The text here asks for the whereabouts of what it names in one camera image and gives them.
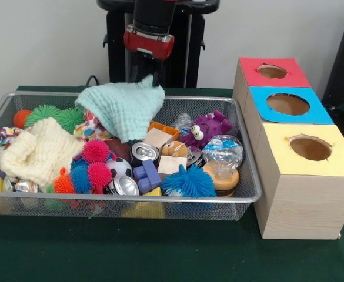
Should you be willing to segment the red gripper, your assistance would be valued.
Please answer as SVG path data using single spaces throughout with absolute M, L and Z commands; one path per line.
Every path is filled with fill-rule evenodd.
M 124 33 L 124 46 L 135 54 L 135 82 L 140 82 L 145 77 L 143 53 L 153 57 L 153 81 L 152 86 L 160 84 L 162 76 L 163 60 L 172 52 L 175 38 L 173 35 L 156 36 L 143 33 L 128 25 Z

